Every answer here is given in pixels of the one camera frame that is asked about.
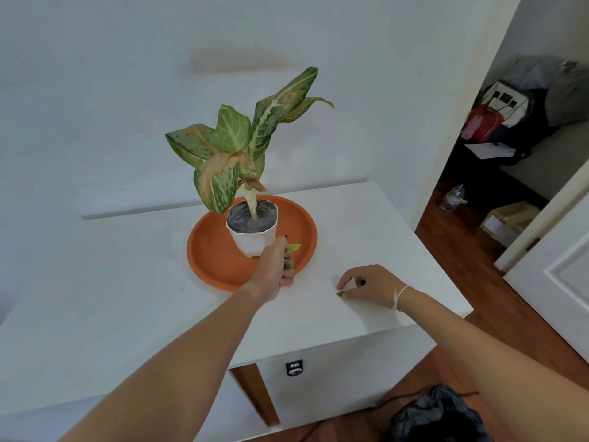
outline door hinge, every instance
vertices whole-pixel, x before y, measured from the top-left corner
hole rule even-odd
[[[535,247],[538,244],[541,238],[542,237],[536,237],[534,240],[532,240],[532,243],[526,246],[525,250],[529,252],[533,247]]]

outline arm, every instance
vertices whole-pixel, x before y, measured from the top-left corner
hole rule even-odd
[[[393,308],[405,286],[379,265],[348,270],[366,281],[343,299],[366,299]],[[589,440],[589,392],[496,340],[425,293],[411,287],[398,297],[398,309],[412,318],[475,382],[481,395],[523,440]]]
[[[292,285],[287,247],[278,237],[265,248],[249,282],[145,362],[60,441],[192,442],[254,314],[281,286]]]

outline forearm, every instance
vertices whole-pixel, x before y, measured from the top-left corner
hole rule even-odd
[[[149,359],[62,439],[191,442],[261,305],[245,285]]]
[[[589,393],[463,320],[422,292],[407,289],[409,315],[475,382],[525,440],[587,440]]]

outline wooden floor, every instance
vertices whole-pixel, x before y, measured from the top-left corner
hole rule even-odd
[[[466,206],[452,213],[437,204],[451,188],[438,183],[416,234],[474,308],[467,319],[561,375],[589,389],[589,365],[503,280],[493,265],[503,248],[478,226],[481,218]],[[440,349],[432,350],[389,393],[408,394],[444,383],[459,393],[474,384]],[[410,399],[395,401],[374,412],[358,411],[320,424],[307,442],[376,442],[390,417]],[[479,395],[465,399],[481,413],[491,436],[499,442],[517,440]],[[255,439],[257,442],[298,442],[313,424]]]

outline hand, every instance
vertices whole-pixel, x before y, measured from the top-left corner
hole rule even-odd
[[[284,237],[276,237],[261,252],[256,271],[246,284],[254,287],[253,290],[261,301],[260,305],[274,299],[280,287],[289,287],[294,282],[295,261],[293,253],[286,251],[288,247],[289,243]]]
[[[367,265],[350,268],[337,283],[337,289],[343,289],[352,279],[355,280],[357,288],[343,292],[343,299],[365,299],[388,309],[395,306],[395,295],[407,285],[386,268],[380,265]]]

